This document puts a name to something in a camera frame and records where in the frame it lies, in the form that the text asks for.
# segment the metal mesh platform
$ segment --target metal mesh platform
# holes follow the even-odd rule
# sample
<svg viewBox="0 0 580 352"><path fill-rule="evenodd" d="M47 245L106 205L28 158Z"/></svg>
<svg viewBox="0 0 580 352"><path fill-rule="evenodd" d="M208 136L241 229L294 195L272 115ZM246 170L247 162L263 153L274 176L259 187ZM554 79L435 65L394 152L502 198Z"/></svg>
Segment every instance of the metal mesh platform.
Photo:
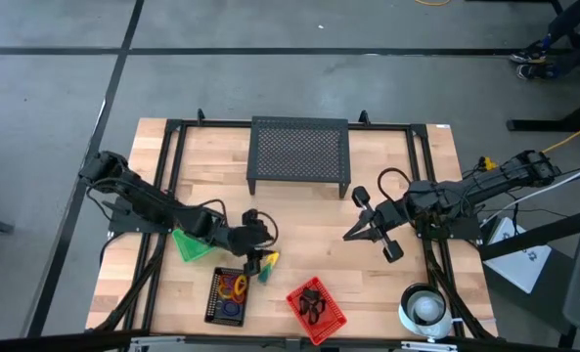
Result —
<svg viewBox="0 0 580 352"><path fill-rule="evenodd" d="M253 117L246 178L252 195L256 180L305 181L338 183L343 198L350 184L348 121Z"/></svg>

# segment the red basket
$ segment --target red basket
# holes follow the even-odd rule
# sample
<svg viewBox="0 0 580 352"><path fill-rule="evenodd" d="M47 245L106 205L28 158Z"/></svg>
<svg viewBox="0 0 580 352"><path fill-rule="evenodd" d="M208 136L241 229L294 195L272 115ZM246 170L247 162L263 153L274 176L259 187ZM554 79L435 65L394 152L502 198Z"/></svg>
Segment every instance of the red basket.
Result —
<svg viewBox="0 0 580 352"><path fill-rule="evenodd" d="M300 303L298 302L298 299L300 298L300 295L305 288L317 289L322 294L322 297L327 301L325 311L322 313L322 315L320 315L318 323L314 325L309 324L309 319L307 316L300 315ZM325 286L322 285L322 282L320 282L320 279L317 277L314 277L303 286L295 289L286 297L286 300L288 301L293 314L309 334L311 343L313 343L315 346L321 344L322 341L326 340L329 336L331 336L334 332L346 324L346 317L344 317L343 313L341 313L337 303L335 303L331 297L331 294L327 291Z"/></svg>

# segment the wooden tabletop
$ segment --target wooden tabletop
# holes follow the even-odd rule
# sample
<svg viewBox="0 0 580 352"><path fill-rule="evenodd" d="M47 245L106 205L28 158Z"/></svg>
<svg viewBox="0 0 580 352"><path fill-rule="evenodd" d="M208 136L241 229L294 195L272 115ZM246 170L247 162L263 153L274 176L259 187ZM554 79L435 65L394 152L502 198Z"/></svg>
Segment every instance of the wooden tabletop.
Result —
<svg viewBox="0 0 580 352"><path fill-rule="evenodd" d="M155 176L165 121L142 118L133 142L130 167L148 182ZM461 179L450 128L428 125L427 129L438 181ZM245 179L249 133L247 128L188 128L177 197L189 204L222 198L232 225L240 224L242 213L249 208L266 211L275 218L281 231L274 246L281 251L279 262L266 286L252 281L242 328L207 324L203 317L213 269L242 268L245 259L216 249L193 263L185 263L169 238L152 332L305 336L285 297L317 276L348 320L334 336L414 337L403 328L397 315L403 290L411 284L426 282L422 246L413 229L406 225L389 232L405 251L403 258L393 264L387 263L379 243L344 242L341 238L358 219L359 211L350 199L352 188L366 187L372 203L377 204L384 200L377 189L377 176L385 167L395 166L411 175L405 134L349 131L352 183L341 200L337 184L278 181L257 182L256 195L251 196ZM173 141L164 188L175 145ZM421 175L425 178L419 140L416 146ZM390 173L383 178L383 187L393 198L399 198L407 184ZM126 234L107 249L87 319L88 328L102 322L129 289L140 238L140 234ZM484 327L496 334L478 253L466 242L449 241L449 244L459 294ZM141 325L146 290L140 297L134 327Z"/></svg>

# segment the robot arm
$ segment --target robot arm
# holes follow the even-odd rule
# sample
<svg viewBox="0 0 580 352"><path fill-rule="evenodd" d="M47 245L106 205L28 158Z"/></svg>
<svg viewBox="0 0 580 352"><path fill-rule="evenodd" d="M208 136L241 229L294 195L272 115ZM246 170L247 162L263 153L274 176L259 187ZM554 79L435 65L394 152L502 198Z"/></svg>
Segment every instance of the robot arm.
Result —
<svg viewBox="0 0 580 352"><path fill-rule="evenodd" d="M207 245L226 249L236 256L247 256L245 274L258 274L259 259L274 240L257 211L243 215L243 225L231 228L226 216L203 205L185 205L142 180L128 168L124 156L101 152L96 154L79 172L88 190L103 194L117 194L131 203L132 211L144 220L166 229L180 228L188 236Z"/></svg>
<svg viewBox="0 0 580 352"><path fill-rule="evenodd" d="M357 224L343 238L382 241L389 262L402 257L403 252L387 232L406 223L415 226L423 238L479 240L475 238L478 231L466 231L470 224L478 229L476 205L516 187L550 185L559 174L543 153L526 151L495 169L462 181L412 182L401 199L388 198L374 210L366 189L357 187L352 198L363 210ZM361 231L367 225L370 229Z"/></svg>

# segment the gray concrete floor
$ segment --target gray concrete floor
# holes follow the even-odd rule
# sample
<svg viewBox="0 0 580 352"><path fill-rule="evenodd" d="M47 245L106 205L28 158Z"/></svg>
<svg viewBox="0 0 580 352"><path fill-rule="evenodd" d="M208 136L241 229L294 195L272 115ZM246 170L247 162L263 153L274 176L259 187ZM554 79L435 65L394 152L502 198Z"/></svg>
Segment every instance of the gray concrete floor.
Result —
<svg viewBox="0 0 580 352"><path fill-rule="evenodd" d="M0 1L0 46L119 46L133 0ZM453 0L147 1L134 47L517 47L538 39L550 5ZM0 338L22 333L33 292L96 122L114 57L0 57ZM509 133L509 118L559 118L580 106L580 69L523 82L505 58L344 56L129 57L102 148L128 154L139 117L245 119L256 114L449 123L462 169L481 154L505 160L559 133ZM580 137L552 154L580 166ZM492 207L505 204L495 198ZM526 208L580 211L580 182ZM554 220L520 216L525 228ZM45 333L81 331L107 222L85 202ZM572 254L572 237L554 246ZM555 345L558 333L490 292L500 334ZM580 348L580 331L575 347ZM228 347L209 347L209 350Z"/></svg>

